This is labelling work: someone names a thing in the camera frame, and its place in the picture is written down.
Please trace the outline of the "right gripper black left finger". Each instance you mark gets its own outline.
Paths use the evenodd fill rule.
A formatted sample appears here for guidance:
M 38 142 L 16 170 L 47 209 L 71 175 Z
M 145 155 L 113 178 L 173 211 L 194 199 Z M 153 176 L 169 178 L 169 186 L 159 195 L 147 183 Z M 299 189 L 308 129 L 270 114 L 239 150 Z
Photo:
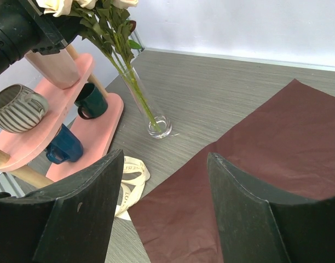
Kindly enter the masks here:
M 0 262 L 104 262 L 124 153 L 17 198 L 0 192 Z

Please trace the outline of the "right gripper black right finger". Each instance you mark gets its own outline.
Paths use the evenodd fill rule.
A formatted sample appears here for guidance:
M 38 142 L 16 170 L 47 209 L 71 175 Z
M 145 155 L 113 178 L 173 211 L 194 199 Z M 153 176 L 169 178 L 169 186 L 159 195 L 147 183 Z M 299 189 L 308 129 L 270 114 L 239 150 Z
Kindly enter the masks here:
M 335 196 L 281 190 L 218 153 L 207 173 L 224 262 L 335 262 Z

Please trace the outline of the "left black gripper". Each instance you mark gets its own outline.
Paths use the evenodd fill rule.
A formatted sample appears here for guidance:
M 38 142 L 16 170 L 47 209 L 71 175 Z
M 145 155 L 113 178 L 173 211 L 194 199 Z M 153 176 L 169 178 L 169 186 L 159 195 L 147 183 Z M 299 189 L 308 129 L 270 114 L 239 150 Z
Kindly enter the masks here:
M 29 51 L 59 53 L 80 28 L 79 17 L 45 15 L 36 1 L 0 0 L 0 75 Z

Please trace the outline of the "cream ribbon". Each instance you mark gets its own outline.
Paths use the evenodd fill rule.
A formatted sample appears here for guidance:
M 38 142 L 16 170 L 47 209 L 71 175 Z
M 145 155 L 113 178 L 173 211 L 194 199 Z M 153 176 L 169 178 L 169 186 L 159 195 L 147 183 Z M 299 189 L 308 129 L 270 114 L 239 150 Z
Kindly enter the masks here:
M 131 221 L 128 209 L 141 199 L 145 184 L 151 174 L 142 160 L 129 156 L 124 157 L 123 175 L 125 174 L 136 175 L 132 179 L 122 179 L 120 186 L 123 190 L 123 197 L 121 204 L 116 206 L 115 217 Z

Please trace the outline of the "dark red wrapping paper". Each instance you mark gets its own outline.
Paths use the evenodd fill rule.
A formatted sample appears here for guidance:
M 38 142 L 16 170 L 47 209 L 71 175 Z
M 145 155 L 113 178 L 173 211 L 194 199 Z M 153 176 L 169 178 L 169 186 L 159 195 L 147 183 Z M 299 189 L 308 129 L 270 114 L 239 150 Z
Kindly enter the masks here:
M 335 196 L 335 97 L 292 80 L 129 214 L 151 262 L 224 262 L 207 157 L 314 200 Z

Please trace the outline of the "pink flower stem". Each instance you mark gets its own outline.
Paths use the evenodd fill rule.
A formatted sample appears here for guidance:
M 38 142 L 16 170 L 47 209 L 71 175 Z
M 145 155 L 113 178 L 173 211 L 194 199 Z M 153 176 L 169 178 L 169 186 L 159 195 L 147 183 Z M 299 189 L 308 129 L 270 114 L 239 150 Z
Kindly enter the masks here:
M 132 51 L 141 49 L 141 45 L 130 39 L 136 22 L 129 19 L 128 8 L 119 9 L 110 1 L 97 1 L 93 9 L 86 9 L 73 2 L 70 14 L 81 18 L 81 37 L 94 44 L 119 74 L 132 66 Z

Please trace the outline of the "cream rose stem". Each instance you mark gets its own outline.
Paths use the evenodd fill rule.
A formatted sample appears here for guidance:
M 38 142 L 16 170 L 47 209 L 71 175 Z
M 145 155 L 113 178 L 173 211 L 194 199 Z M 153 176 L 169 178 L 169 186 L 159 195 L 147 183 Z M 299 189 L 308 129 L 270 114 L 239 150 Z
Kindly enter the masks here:
M 69 15 L 73 2 L 81 8 L 93 9 L 97 0 L 36 0 L 39 7 L 44 8 L 44 14 L 52 14 L 54 17 Z

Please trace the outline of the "small pink bud spray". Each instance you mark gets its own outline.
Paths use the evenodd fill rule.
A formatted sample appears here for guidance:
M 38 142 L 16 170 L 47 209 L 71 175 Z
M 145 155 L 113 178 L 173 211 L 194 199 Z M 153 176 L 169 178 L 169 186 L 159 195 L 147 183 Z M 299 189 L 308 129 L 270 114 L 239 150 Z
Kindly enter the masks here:
M 129 7 L 136 7 L 139 0 L 111 0 L 110 3 L 119 9 L 127 9 Z

